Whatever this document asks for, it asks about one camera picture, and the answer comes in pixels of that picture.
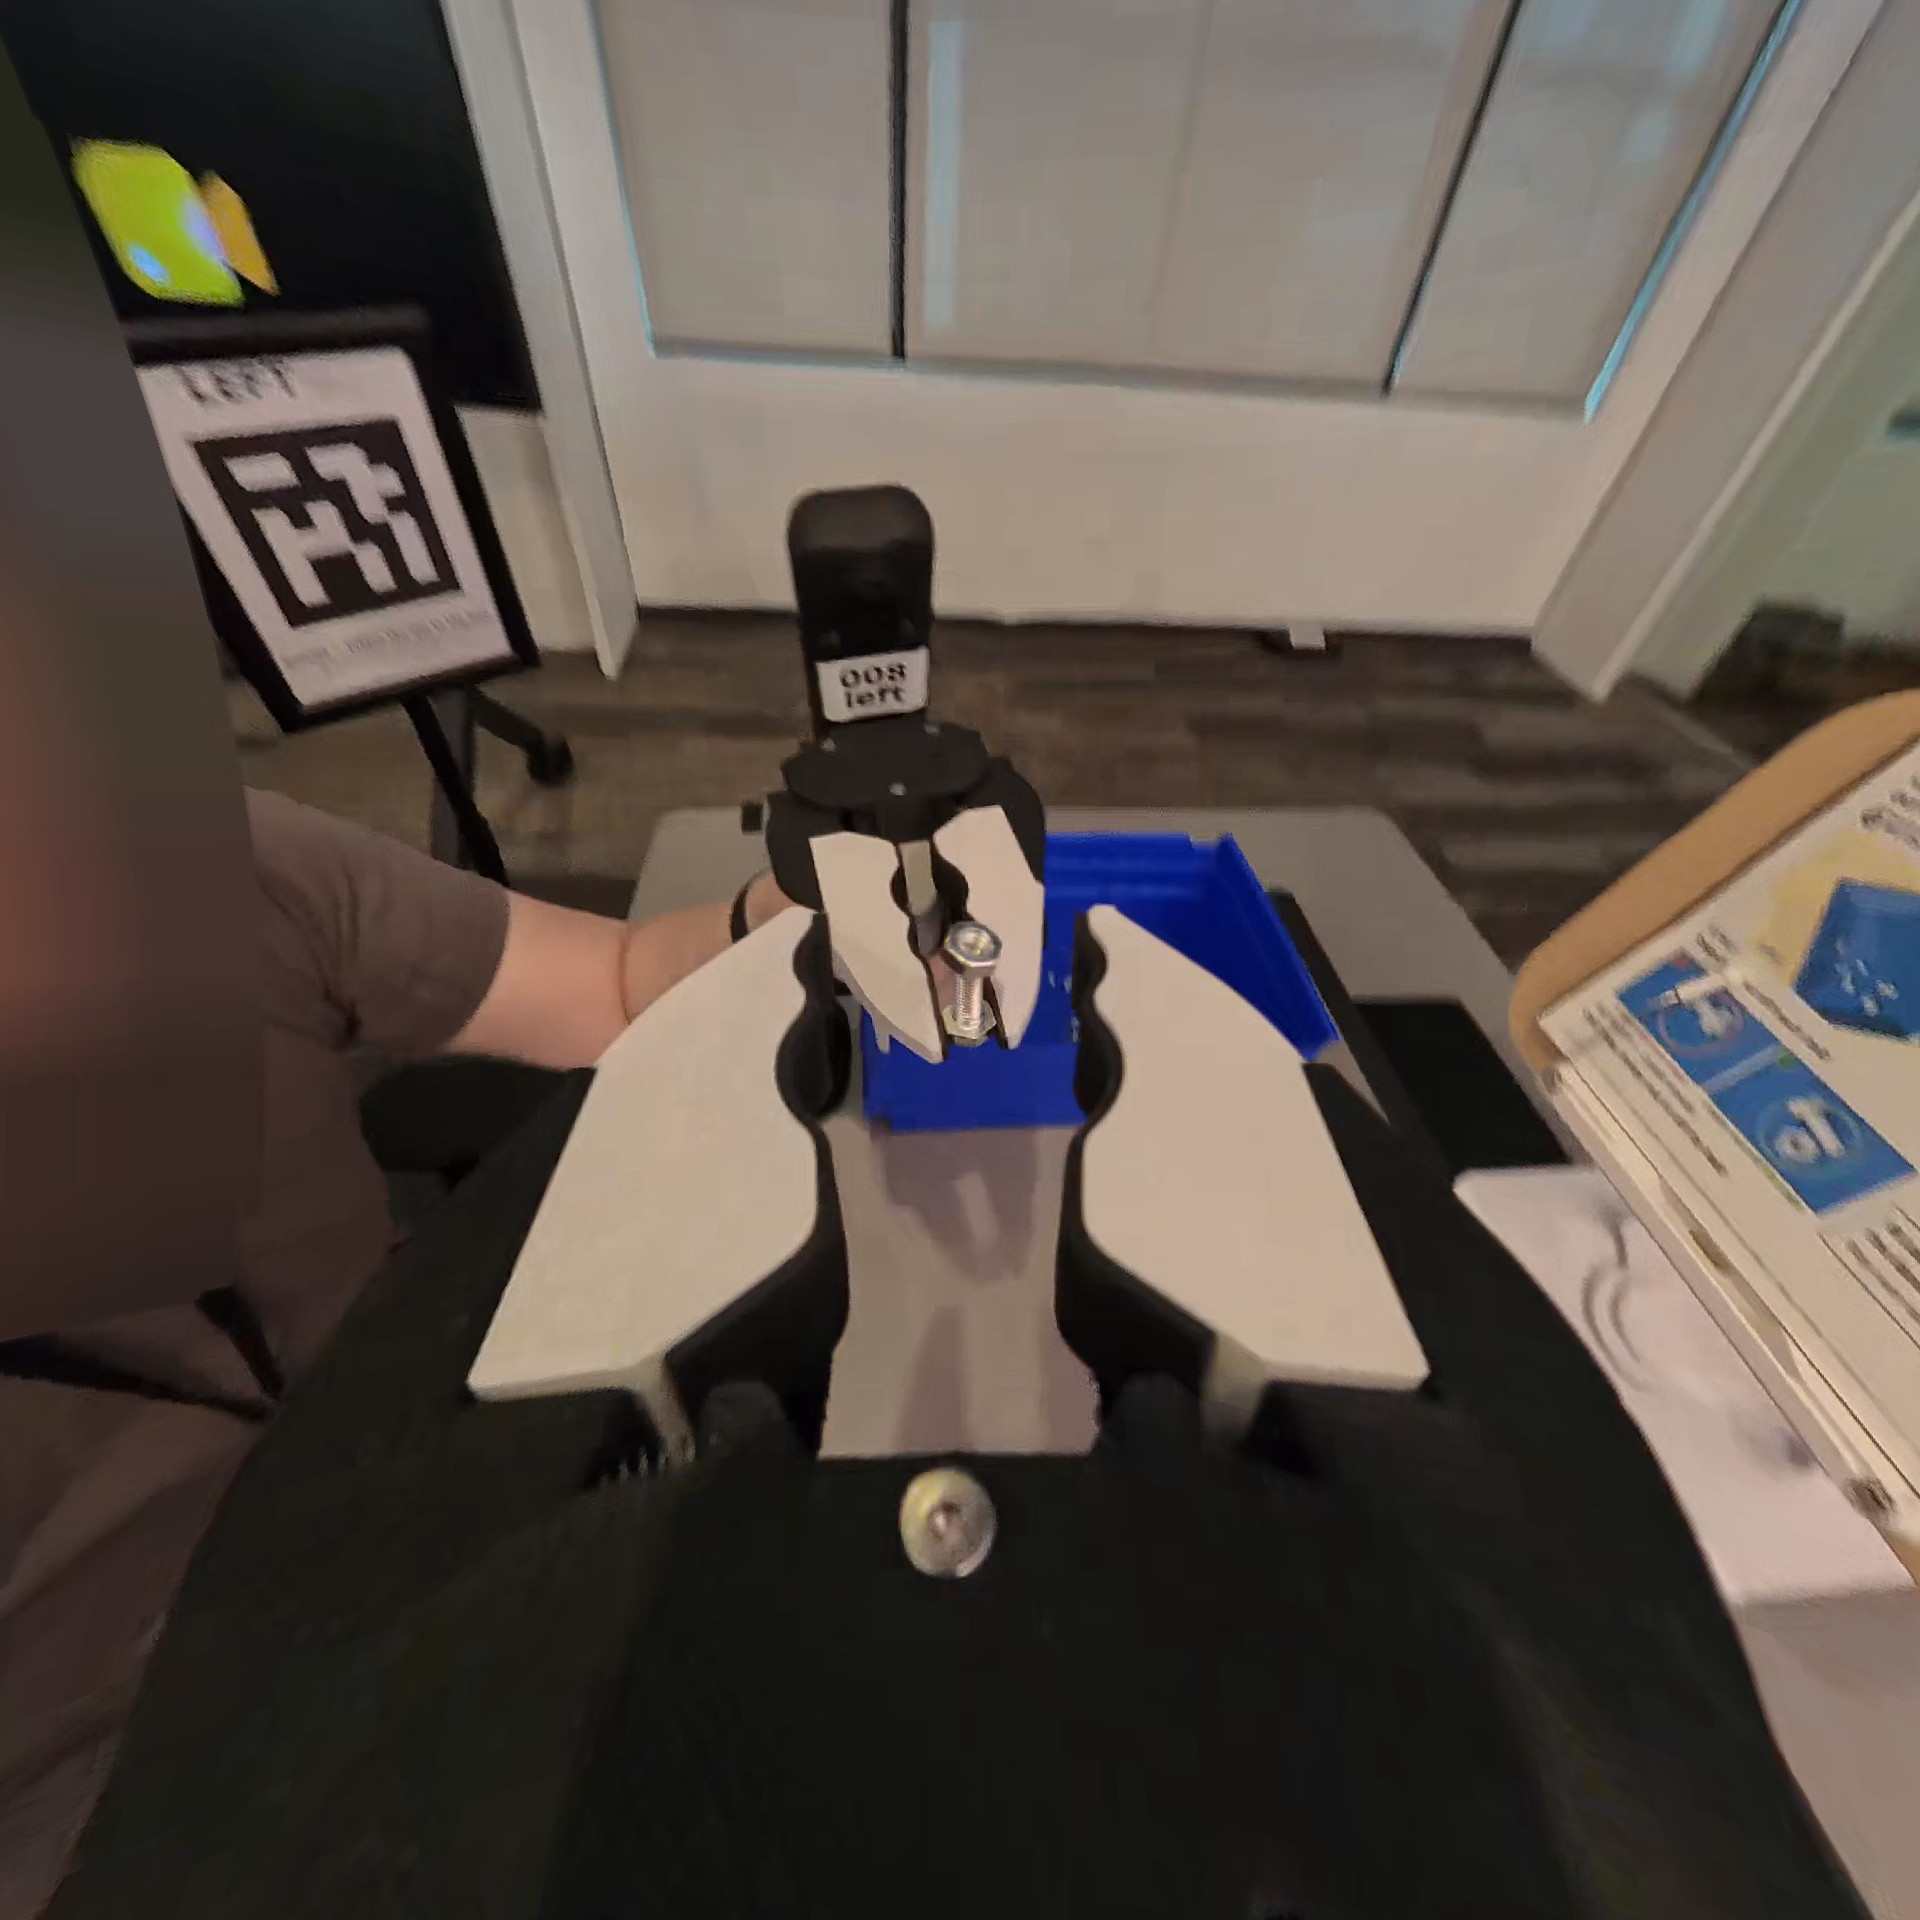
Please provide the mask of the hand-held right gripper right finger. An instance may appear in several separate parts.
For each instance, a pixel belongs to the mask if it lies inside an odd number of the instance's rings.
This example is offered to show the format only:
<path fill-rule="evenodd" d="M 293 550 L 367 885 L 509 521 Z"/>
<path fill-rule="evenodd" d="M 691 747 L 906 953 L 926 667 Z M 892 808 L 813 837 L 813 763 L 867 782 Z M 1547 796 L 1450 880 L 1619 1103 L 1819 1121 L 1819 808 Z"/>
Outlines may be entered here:
<path fill-rule="evenodd" d="M 1102 1428 L 1152 1381 L 1224 1437 L 1280 1386 L 1414 1397 L 1433 1369 L 1300 1046 L 1114 904 L 1078 918 L 1071 1012 L 1058 1335 Z"/>

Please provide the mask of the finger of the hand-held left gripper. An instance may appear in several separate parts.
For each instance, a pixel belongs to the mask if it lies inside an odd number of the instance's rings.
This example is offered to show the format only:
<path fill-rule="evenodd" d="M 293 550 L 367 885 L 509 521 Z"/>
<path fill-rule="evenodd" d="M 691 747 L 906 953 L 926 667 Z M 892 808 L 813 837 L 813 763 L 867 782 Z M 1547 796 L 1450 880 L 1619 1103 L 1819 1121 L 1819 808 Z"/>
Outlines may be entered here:
<path fill-rule="evenodd" d="M 997 934 L 994 1017 L 1023 1046 L 1039 999 L 1039 871 L 1031 867 L 1007 808 L 965 808 L 931 831 L 931 855 L 957 871 L 965 918 Z"/>
<path fill-rule="evenodd" d="M 944 1059 L 944 977 L 922 959 L 922 925 L 904 885 L 904 846 L 867 831 L 813 837 L 818 909 L 828 918 L 828 970 L 858 999 L 870 1032 L 914 1059 Z"/>

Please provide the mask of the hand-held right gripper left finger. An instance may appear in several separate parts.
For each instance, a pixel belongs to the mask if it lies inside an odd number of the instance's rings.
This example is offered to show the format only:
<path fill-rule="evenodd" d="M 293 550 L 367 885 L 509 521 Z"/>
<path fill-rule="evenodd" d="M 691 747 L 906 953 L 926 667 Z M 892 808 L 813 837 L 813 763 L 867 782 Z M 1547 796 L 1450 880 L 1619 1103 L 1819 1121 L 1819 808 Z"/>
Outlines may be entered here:
<path fill-rule="evenodd" d="M 691 1452 L 711 1393 L 764 1386 L 818 1452 L 843 1344 L 836 1103 L 828 918 L 781 909 L 596 1059 L 469 1397 L 623 1397 L 663 1452 Z"/>

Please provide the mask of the long silver hex bolt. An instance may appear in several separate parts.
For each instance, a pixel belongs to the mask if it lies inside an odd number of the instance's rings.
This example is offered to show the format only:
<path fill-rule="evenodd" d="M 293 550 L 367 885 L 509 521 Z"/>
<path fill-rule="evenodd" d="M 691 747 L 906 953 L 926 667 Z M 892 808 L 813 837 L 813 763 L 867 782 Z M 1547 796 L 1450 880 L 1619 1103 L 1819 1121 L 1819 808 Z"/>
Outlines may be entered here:
<path fill-rule="evenodd" d="M 936 939 L 936 965 L 944 965 L 944 1002 L 957 1012 L 979 1012 L 994 1002 L 997 1017 L 997 934 L 979 925 L 979 918 L 953 918 L 944 939 Z"/>

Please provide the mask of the blue plastic parts bin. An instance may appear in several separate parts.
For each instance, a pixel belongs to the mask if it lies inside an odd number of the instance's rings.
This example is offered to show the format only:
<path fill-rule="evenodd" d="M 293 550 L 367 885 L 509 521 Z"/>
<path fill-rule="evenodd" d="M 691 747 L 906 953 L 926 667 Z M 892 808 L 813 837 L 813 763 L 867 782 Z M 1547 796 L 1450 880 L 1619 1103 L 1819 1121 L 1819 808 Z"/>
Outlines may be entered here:
<path fill-rule="evenodd" d="M 1172 831 L 1048 831 L 1039 999 L 1023 1046 L 965 1046 L 926 1064 L 906 1046 L 881 1046 L 858 1017 L 858 1121 L 881 1129 L 1058 1129 L 1078 1125 L 1078 1012 L 1071 953 L 1089 909 L 1119 909 L 1201 977 L 1278 1022 L 1300 1059 L 1337 1046 L 1328 1002 L 1280 925 L 1267 890 L 1236 837 L 1193 841 Z"/>

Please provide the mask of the person's left forearm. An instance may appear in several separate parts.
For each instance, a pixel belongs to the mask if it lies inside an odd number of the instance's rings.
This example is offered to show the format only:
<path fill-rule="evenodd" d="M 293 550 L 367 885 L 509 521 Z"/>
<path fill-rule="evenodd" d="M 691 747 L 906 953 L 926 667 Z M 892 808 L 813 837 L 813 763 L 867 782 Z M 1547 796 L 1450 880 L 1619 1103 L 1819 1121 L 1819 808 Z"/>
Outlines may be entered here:
<path fill-rule="evenodd" d="M 248 790 L 264 1017 L 327 1053 L 596 1064 L 743 909 L 606 918 Z"/>

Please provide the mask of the black desk mat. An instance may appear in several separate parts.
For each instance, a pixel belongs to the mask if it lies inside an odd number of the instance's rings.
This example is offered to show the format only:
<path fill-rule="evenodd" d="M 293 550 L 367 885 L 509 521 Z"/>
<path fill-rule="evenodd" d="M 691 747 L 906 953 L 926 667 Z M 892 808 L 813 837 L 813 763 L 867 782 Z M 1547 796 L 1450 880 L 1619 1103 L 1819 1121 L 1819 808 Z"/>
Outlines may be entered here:
<path fill-rule="evenodd" d="M 1328 1012 L 1351 1084 L 1443 1177 L 1569 1166 L 1565 1140 L 1525 1098 L 1456 999 L 1340 999 Z"/>

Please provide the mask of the white paper with outlines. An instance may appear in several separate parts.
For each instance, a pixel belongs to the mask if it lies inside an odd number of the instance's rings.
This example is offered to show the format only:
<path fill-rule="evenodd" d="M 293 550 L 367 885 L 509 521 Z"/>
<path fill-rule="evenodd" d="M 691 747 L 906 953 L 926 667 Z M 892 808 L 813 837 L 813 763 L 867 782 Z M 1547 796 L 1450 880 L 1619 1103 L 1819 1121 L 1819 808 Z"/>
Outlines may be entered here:
<path fill-rule="evenodd" d="M 1916 1591 L 1596 1166 L 1479 1166 L 1456 1197 L 1587 1344 L 1735 1613 Z"/>

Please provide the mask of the black sign stand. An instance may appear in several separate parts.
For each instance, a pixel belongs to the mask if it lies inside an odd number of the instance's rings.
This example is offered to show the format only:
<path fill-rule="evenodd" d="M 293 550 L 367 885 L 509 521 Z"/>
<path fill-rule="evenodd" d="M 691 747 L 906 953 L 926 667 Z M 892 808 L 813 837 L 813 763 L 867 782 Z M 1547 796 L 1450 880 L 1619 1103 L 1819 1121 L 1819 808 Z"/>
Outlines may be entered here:
<path fill-rule="evenodd" d="M 549 732 L 542 721 L 529 721 L 479 687 L 408 690 L 398 711 L 408 718 L 432 779 L 432 862 L 509 885 L 502 837 L 478 801 L 478 741 L 486 732 L 509 747 L 535 790 L 565 790 L 578 779 L 572 741 Z"/>

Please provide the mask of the printed instruction sheet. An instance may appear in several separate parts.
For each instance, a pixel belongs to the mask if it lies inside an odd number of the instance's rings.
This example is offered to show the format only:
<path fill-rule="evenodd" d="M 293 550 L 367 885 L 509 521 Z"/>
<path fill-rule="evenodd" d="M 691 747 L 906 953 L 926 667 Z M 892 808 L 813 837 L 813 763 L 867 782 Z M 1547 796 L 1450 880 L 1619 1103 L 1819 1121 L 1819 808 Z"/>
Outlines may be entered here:
<path fill-rule="evenodd" d="M 1920 1444 L 1920 779 L 1856 782 L 1541 1017 L 1565 1091 L 1897 1457 Z"/>

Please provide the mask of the framed black-white marker sign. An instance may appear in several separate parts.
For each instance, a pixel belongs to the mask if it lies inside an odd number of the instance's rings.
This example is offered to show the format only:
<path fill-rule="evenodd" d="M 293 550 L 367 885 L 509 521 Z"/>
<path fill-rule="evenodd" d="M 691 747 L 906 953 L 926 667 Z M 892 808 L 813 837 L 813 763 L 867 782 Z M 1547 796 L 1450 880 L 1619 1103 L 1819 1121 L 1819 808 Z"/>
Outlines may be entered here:
<path fill-rule="evenodd" d="M 211 632 L 284 732 L 542 667 L 419 305 L 120 334 Z"/>

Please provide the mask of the large window with blinds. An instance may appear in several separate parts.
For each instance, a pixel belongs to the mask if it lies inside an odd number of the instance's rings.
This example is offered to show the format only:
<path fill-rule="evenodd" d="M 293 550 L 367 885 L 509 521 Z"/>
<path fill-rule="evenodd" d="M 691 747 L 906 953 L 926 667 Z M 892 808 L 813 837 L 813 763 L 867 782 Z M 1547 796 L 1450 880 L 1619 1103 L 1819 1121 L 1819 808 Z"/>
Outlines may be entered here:
<path fill-rule="evenodd" d="M 1800 7 L 589 7 L 663 357 L 1596 409 Z"/>

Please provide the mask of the person's torso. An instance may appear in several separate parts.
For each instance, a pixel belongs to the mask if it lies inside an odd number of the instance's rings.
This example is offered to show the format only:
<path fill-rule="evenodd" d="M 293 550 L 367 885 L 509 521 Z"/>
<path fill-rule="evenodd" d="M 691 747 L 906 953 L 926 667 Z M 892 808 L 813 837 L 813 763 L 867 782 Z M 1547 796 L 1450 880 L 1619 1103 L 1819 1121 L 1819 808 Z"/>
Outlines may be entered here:
<path fill-rule="evenodd" d="M 3 1912 L 398 1912 L 502 1541 L 469 1310 L 3 1354 Z"/>

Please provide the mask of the large black wall screen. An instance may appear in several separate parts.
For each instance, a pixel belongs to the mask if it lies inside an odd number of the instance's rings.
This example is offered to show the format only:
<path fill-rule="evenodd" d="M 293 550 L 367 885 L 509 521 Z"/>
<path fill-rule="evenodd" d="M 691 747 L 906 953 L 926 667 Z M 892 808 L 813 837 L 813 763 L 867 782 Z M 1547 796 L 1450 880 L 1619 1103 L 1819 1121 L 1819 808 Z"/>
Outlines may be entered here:
<path fill-rule="evenodd" d="M 426 0 L 3 0 L 120 320 L 419 305 L 451 402 L 535 409 Z"/>

